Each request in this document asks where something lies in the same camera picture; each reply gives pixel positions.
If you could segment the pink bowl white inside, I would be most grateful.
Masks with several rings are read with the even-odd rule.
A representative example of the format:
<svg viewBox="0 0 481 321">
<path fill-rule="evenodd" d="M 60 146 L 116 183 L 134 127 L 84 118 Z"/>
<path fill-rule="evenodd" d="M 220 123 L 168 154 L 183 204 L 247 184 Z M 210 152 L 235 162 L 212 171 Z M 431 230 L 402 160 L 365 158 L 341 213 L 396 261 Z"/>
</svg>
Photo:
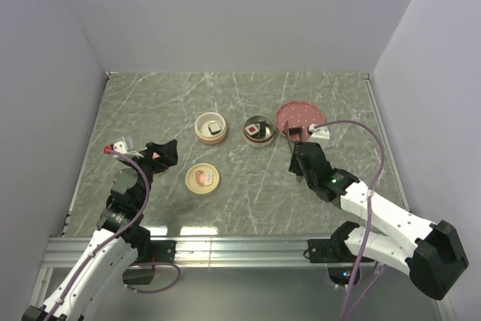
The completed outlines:
<svg viewBox="0 0 481 321">
<path fill-rule="evenodd" d="M 218 122 L 222 131 L 217 135 L 209 132 L 208 125 L 212 122 Z M 215 145 L 222 142 L 227 135 L 227 123 L 225 118 L 216 112 L 207 112 L 201 114 L 195 121 L 195 133 L 201 143 L 207 145 Z"/>
</svg>

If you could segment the brown ridged food piece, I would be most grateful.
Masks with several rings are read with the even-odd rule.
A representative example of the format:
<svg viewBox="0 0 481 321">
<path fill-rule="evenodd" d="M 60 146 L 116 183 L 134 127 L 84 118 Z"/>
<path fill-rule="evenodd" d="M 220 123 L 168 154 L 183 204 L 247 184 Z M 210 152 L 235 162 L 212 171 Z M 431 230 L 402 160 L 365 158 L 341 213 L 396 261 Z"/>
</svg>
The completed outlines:
<svg viewBox="0 0 481 321">
<path fill-rule="evenodd" d="M 301 137 L 303 134 L 303 129 L 301 127 L 293 127 L 289 128 L 287 132 L 289 136 L 297 135 L 298 137 Z"/>
</svg>

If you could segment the sushi roll red centre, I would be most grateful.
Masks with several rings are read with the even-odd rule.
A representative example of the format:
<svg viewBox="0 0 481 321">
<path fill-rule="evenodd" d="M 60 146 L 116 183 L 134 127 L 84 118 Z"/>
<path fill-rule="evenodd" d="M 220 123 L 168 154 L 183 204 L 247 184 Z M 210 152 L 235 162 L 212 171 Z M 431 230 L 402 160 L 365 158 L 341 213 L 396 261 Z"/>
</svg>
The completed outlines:
<svg viewBox="0 0 481 321">
<path fill-rule="evenodd" d="M 246 135 L 253 139 L 259 139 L 261 136 L 261 126 L 259 123 L 251 123 L 244 129 Z"/>
</svg>

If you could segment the aluminium front rail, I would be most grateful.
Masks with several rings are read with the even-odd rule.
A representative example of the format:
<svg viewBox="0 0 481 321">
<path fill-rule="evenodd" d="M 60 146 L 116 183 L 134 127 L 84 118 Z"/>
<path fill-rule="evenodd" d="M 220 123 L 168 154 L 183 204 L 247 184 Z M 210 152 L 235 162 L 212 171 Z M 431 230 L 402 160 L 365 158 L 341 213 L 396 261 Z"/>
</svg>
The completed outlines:
<svg viewBox="0 0 481 321">
<path fill-rule="evenodd" d="M 345 240 L 351 253 L 362 256 L 362 264 L 375 262 L 388 265 L 404 273 L 409 271 L 407 259 L 422 243 L 421 238 L 408 241 L 386 235 L 370 234 L 363 244 L 364 232 L 353 232 Z M 328 238 L 320 235 L 281 235 L 252 237 L 182 236 L 178 238 L 154 237 L 154 240 L 177 242 L 174 264 L 183 268 L 274 268 L 304 267 L 311 264 L 304 258 L 309 239 Z M 101 245 L 99 236 L 94 238 L 51 238 L 41 260 L 43 268 L 71 268 L 77 261 L 93 257 L 107 264 L 135 261 L 137 250 L 122 239 L 113 239 Z M 311 264 L 327 267 L 347 267 L 353 263 Z"/>
</svg>

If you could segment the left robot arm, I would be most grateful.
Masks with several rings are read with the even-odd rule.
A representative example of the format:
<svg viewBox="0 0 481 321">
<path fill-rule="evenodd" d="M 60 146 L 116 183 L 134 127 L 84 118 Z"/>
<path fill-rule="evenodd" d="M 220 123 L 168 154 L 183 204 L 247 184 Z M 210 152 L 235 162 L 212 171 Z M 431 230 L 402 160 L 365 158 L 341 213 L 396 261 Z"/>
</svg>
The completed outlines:
<svg viewBox="0 0 481 321">
<path fill-rule="evenodd" d="M 154 241 L 141 221 L 154 176 L 178 162 L 177 141 L 150 142 L 136 151 L 120 139 L 104 153 L 125 167 L 113 178 L 96 229 L 68 276 L 41 306 L 29 306 L 24 320 L 85 320 L 95 300 L 129 268 L 146 268 L 153 275 L 156 266 L 174 264 L 176 241 Z"/>
</svg>

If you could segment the cream lid with label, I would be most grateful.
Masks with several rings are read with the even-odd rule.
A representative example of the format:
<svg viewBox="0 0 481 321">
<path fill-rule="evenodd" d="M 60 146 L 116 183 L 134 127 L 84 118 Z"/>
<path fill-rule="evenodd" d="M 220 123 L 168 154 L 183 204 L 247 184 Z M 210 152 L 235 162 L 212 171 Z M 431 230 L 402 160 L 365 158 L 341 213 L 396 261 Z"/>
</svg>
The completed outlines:
<svg viewBox="0 0 481 321">
<path fill-rule="evenodd" d="M 198 163 L 186 172 L 185 183 L 192 193 L 209 195 L 219 187 L 220 175 L 213 165 Z"/>
</svg>

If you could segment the steel bowl red band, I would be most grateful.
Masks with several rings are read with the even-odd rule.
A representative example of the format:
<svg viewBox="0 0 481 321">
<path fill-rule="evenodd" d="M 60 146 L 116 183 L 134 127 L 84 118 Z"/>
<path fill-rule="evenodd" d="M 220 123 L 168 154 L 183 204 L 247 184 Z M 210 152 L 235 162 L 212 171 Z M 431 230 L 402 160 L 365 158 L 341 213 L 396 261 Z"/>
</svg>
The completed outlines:
<svg viewBox="0 0 481 321">
<path fill-rule="evenodd" d="M 248 137 L 244 131 L 245 127 L 251 123 L 260 123 L 261 121 L 265 121 L 267 123 L 267 131 L 266 131 L 265 138 L 253 139 Z M 248 118 L 247 121 L 244 123 L 243 134 L 244 134 L 244 140 L 248 145 L 254 148 L 264 148 L 264 147 L 267 147 L 273 141 L 274 135 L 275 135 L 275 126 L 274 126 L 274 123 L 269 118 L 261 115 L 256 115 Z"/>
</svg>

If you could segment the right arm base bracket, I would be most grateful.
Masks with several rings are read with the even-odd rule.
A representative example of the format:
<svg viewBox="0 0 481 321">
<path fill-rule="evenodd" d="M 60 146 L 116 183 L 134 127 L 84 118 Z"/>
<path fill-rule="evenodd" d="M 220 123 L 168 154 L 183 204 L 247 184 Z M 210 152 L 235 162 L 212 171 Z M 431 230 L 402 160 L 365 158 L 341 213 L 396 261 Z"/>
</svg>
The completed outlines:
<svg viewBox="0 0 481 321">
<path fill-rule="evenodd" d="M 356 253 L 351 253 L 344 241 L 351 231 L 360 227 L 358 223 L 346 221 L 329 238 L 309 239 L 303 256 L 311 264 L 354 263 Z"/>
</svg>

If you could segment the sushi roll white top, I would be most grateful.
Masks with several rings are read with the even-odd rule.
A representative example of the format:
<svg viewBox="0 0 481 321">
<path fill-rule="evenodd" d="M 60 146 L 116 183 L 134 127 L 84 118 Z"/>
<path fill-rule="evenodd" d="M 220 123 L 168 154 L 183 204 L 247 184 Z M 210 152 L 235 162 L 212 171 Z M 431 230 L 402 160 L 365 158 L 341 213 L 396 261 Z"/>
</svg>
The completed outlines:
<svg viewBox="0 0 481 321">
<path fill-rule="evenodd" d="M 267 131 L 267 123 L 265 121 L 261 121 L 259 123 L 258 139 L 264 139 L 266 136 L 266 131 Z"/>
</svg>

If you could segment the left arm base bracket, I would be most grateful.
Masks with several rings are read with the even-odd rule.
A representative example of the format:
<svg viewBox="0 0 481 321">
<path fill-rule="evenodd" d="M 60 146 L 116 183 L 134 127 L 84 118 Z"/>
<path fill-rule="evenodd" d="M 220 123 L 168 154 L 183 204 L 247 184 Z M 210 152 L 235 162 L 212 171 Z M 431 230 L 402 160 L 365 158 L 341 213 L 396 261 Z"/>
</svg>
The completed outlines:
<svg viewBox="0 0 481 321">
<path fill-rule="evenodd" d="M 123 273 L 127 286 L 148 286 L 152 283 L 157 266 L 171 267 L 174 264 L 177 242 L 174 240 L 154 240 L 147 251 L 140 255 Z"/>
</svg>

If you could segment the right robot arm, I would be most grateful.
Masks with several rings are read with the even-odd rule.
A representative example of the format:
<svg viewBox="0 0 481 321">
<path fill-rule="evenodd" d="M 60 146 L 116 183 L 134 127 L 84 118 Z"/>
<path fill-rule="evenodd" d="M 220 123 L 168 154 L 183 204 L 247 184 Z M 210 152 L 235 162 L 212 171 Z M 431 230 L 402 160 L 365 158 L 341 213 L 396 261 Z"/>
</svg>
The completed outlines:
<svg viewBox="0 0 481 321">
<path fill-rule="evenodd" d="M 331 236 L 337 259 L 362 254 L 406 274 L 429 298 L 446 296 L 469 266 L 452 224 L 418 217 L 370 191 L 355 175 L 332 167 L 318 143 L 295 142 L 289 149 L 290 172 L 304 178 L 321 200 L 366 222 L 344 223 Z"/>
</svg>

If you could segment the pink octagonal plate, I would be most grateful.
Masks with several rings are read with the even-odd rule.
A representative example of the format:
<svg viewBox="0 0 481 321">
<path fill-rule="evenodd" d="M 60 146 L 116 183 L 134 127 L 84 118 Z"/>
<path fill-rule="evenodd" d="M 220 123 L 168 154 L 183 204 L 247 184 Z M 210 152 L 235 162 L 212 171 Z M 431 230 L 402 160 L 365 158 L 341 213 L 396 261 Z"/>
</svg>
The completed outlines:
<svg viewBox="0 0 481 321">
<path fill-rule="evenodd" d="M 282 104 L 275 113 L 275 125 L 282 134 L 286 134 L 286 125 L 289 128 L 301 127 L 303 129 L 301 137 L 297 135 L 291 136 L 293 141 L 308 141 L 310 137 L 308 134 L 309 126 L 312 124 L 323 124 L 324 122 L 325 115 L 323 112 L 308 101 L 294 100 L 287 102 Z"/>
</svg>

